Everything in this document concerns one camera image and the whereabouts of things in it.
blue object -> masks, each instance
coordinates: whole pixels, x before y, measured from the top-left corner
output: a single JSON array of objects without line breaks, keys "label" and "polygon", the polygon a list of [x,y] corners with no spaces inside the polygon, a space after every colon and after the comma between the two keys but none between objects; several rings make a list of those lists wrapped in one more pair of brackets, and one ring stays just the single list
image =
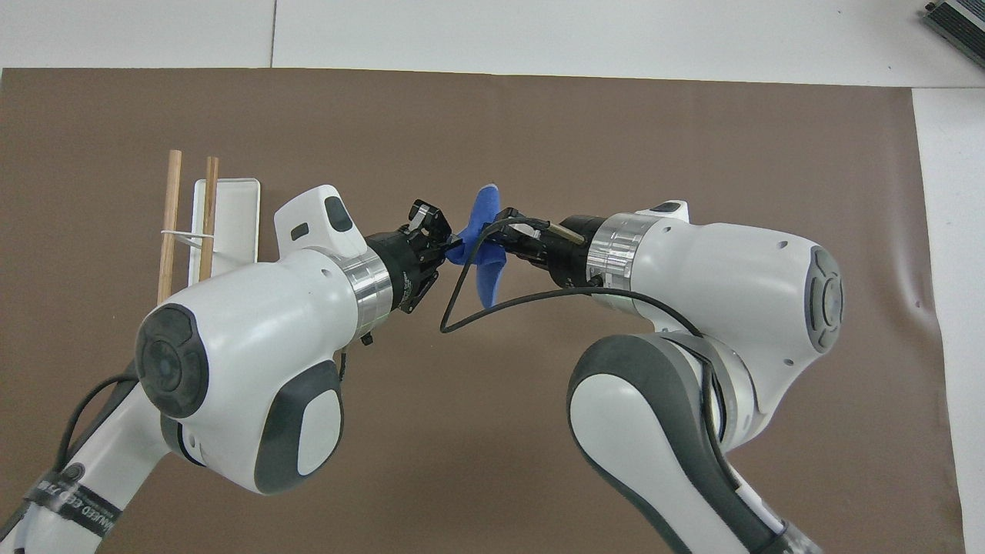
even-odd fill
[{"label": "blue object", "polygon": [[[476,203],[472,205],[472,215],[469,216],[469,225],[458,234],[462,238],[462,244],[448,250],[445,254],[448,261],[456,265],[465,265],[469,253],[479,240],[483,225],[491,223],[497,213],[499,213],[499,189],[494,184],[487,184],[480,188],[479,194],[476,195]],[[498,244],[486,242],[479,247],[474,263],[479,300],[483,303],[483,308],[489,308],[495,304],[499,277],[506,266],[506,249]]]}]

black rubber cover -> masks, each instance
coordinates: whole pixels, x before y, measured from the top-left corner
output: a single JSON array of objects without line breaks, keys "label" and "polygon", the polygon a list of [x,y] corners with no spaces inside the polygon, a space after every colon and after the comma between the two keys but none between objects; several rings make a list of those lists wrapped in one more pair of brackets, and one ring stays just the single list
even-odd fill
[{"label": "black rubber cover", "polygon": [[205,401],[209,359],[188,308],[165,304],[144,319],[134,363],[144,392],[163,414],[188,417]]},{"label": "black rubber cover", "polygon": [[328,215],[328,223],[332,224],[332,229],[339,233],[344,233],[353,227],[353,220],[342,204],[342,198],[338,196],[325,198],[325,213]]},{"label": "black rubber cover", "polygon": [[[589,347],[568,384],[568,428],[573,437],[571,397],[582,381],[600,374],[621,378],[639,390],[657,416],[691,484],[750,552],[760,552],[774,541],[776,535],[735,493],[715,458],[701,418],[700,387],[680,351],[656,334],[615,335]],[[652,506],[595,463],[581,445],[578,449],[610,485],[643,513],[675,552],[690,552]]]},{"label": "black rubber cover", "polygon": [[[253,468],[253,481],[261,493],[272,495],[288,491],[321,469],[319,466],[307,475],[297,473],[297,449],[300,445],[304,408],[308,402],[327,390],[335,390],[339,395],[341,410],[339,374],[331,360],[304,370],[277,391],[270,411],[267,412],[267,422],[263,426],[256,465]],[[339,425],[340,442],[344,423],[343,417]]]},{"label": "black rubber cover", "polygon": [[161,414],[161,436],[172,452],[187,459],[195,465],[205,467],[205,464],[192,457],[184,445],[183,426],[173,419]]}]

black button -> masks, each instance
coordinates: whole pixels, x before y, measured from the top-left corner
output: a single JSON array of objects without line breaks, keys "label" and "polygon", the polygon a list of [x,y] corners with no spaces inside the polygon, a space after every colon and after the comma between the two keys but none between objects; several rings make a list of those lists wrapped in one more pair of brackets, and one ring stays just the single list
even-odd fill
[{"label": "black button", "polygon": [[163,308],[155,316],[155,330],[165,334],[175,344],[184,344],[191,338],[191,321],[188,317],[172,308]]},{"label": "black button", "polygon": [[680,208],[681,208],[680,202],[664,202],[663,204],[660,204],[656,208],[650,208],[650,211],[660,212],[663,214],[671,214],[678,211],[678,209]]},{"label": "black button", "polygon": [[144,351],[145,375],[155,388],[171,392],[181,382],[181,362],[171,345],[161,340],[151,343]]},{"label": "black button", "polygon": [[328,223],[332,224],[332,229],[339,233],[344,233],[353,227],[353,220],[349,218],[349,212],[338,196],[325,198],[325,213],[328,214]]},{"label": "black button", "polygon": [[292,241],[296,241],[296,240],[300,239],[301,237],[303,237],[303,236],[305,236],[307,234],[308,234],[307,224],[306,223],[302,223],[302,224],[298,225],[297,227],[291,229],[291,240]]},{"label": "black button", "polygon": [[86,472],[86,468],[81,463],[73,463],[62,470],[62,477],[69,481],[78,481]]}]

white plastic holder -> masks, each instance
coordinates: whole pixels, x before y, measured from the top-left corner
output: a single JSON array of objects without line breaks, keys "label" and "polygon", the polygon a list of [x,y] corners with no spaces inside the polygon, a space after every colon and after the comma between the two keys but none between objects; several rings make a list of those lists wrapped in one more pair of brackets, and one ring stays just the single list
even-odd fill
[{"label": "white plastic holder", "polygon": [[221,178],[216,183],[216,228],[202,232],[205,219],[205,179],[195,181],[191,232],[168,231],[176,241],[191,246],[188,286],[198,282],[202,239],[213,239],[212,276],[256,263],[260,237],[260,181],[255,178]]}]

black cable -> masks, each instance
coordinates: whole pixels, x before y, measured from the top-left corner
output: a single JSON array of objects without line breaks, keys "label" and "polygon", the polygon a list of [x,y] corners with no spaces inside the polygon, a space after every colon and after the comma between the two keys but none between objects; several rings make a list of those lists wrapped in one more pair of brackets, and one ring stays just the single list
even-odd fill
[{"label": "black cable", "polygon": [[21,505],[4,521],[3,525],[0,525],[0,542],[7,538],[10,531],[14,530],[17,523],[24,518],[24,514],[28,512],[28,507],[31,505],[30,500],[21,501]]},{"label": "black cable", "polygon": [[342,353],[339,354],[339,382],[346,376],[346,363],[349,362],[349,353],[346,349],[342,349]]},{"label": "black cable", "polygon": [[472,247],[472,251],[469,252],[469,257],[465,260],[465,265],[462,266],[462,272],[458,275],[458,281],[455,283],[455,290],[451,293],[451,298],[448,299],[448,306],[445,308],[444,315],[441,317],[441,324],[438,328],[442,333],[450,333],[452,331],[464,327],[465,325],[468,325],[469,323],[477,319],[481,319],[487,315],[499,312],[500,310],[505,310],[507,308],[512,308],[514,306],[519,306],[521,304],[526,304],[528,302],[536,302],[538,300],[543,300],[548,298],[573,296],[573,295],[611,295],[611,296],[631,298],[649,304],[650,306],[653,306],[654,308],[662,312],[665,312],[667,315],[673,318],[674,321],[680,323],[681,326],[683,326],[684,329],[686,329],[690,334],[698,337],[702,336],[701,331],[699,331],[697,327],[694,326],[693,323],[688,321],[686,317],[681,315],[679,312],[677,312],[670,306],[667,306],[666,304],[660,302],[659,300],[656,300],[652,297],[648,297],[640,293],[635,293],[633,291],[624,291],[622,289],[612,289],[608,287],[572,287],[572,288],[560,289],[556,291],[535,293],[532,295],[515,298],[497,304],[495,306],[486,308],[485,310],[475,312],[472,315],[469,315],[468,317],[449,325],[448,319],[451,318],[451,311],[454,310],[455,303],[458,302],[458,296],[462,292],[462,286],[465,284],[465,277],[469,274],[469,268],[472,267],[472,265],[476,261],[476,256],[479,253],[479,247],[482,246],[483,242],[485,242],[486,239],[489,238],[489,236],[499,231],[503,227],[506,227],[508,225],[521,224],[521,223],[526,223],[526,224],[536,223],[537,226],[534,226],[535,228],[537,227],[546,228],[550,224],[547,221],[540,220],[537,218],[508,218],[508,219],[502,219],[496,222],[492,222],[488,226],[486,226],[486,228],[479,234],[479,238],[476,241],[476,244]]},{"label": "black cable", "polygon": [[75,426],[79,423],[79,417],[82,416],[82,412],[86,409],[86,406],[96,398],[96,395],[102,392],[102,390],[111,384],[118,382],[127,381],[137,381],[137,377],[132,374],[120,374],[113,376],[109,379],[100,381],[99,384],[93,387],[86,397],[79,402],[79,405],[75,407],[75,411],[72,412],[72,417],[68,420],[68,425],[65,427],[65,432],[62,434],[61,443],[58,445],[58,454],[55,457],[55,464],[52,466],[52,471],[61,471],[65,469],[65,465],[68,464],[68,448],[72,442],[72,435],[75,434]]},{"label": "black cable", "polygon": [[[462,285],[465,283],[465,277],[469,274],[469,268],[475,263],[476,256],[479,253],[479,247],[482,246],[483,242],[489,238],[493,233],[499,231],[503,227],[508,225],[516,224],[536,224],[533,227],[535,229],[545,229],[550,225],[549,222],[536,219],[536,218],[506,218],[496,222],[490,223],[485,229],[479,234],[476,244],[472,247],[472,251],[469,252],[469,257],[465,261],[465,265],[462,266],[462,272],[458,275],[458,281],[455,283],[455,290],[451,293],[451,298],[448,299],[448,306],[444,310],[444,315],[441,317],[441,324],[439,330],[442,333],[450,333],[456,331],[477,319],[481,319],[487,315],[499,312],[501,310],[506,310],[507,308],[512,308],[514,306],[519,306],[521,304],[527,304],[529,302],[536,302],[539,300],[544,300],[548,298],[557,298],[563,296],[573,296],[573,295],[611,295],[618,297],[630,298],[633,300],[639,300],[654,308],[666,313],[674,321],[679,323],[684,329],[686,329],[690,334],[696,337],[703,337],[704,335],[701,331],[691,323],[686,317],[681,313],[674,310],[670,306],[656,300],[652,297],[646,295],[635,293],[633,291],[624,291],[622,289],[613,289],[609,287],[572,287],[568,289],[560,289],[556,291],[546,291],[543,293],[535,293],[532,295],[526,295],[506,302],[499,303],[495,306],[491,306],[484,310],[465,317],[451,325],[448,324],[448,319],[451,318],[451,311],[455,308],[455,303],[458,301],[458,295],[462,292]],[[679,345],[688,350],[693,356],[695,356],[698,361],[701,362],[701,419],[704,420],[704,431],[708,436],[708,442],[711,444],[712,453],[715,456],[715,460],[721,467],[725,478],[728,479],[729,484],[734,490],[738,490],[740,487],[739,480],[736,478],[735,473],[732,471],[732,466],[729,464],[728,460],[725,458],[725,454],[722,453],[722,449],[719,445],[718,434],[715,433],[715,422],[714,416],[711,412],[712,403],[712,391],[715,388],[715,382],[717,377],[715,377],[714,368],[710,360],[701,354],[692,351],[690,348]]]}]

